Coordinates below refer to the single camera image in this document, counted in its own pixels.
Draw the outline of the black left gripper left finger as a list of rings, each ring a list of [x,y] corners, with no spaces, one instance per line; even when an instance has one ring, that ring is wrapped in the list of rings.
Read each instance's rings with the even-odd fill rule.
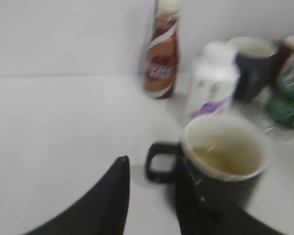
[[[116,158],[101,179],[78,201],[30,235],[122,235],[130,197],[130,163]]]

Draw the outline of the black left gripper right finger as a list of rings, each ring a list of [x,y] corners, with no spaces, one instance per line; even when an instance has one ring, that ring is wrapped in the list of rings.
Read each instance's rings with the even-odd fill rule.
[[[229,182],[206,176],[186,157],[176,163],[175,208],[183,235],[279,235],[280,231],[240,206],[252,180]]]

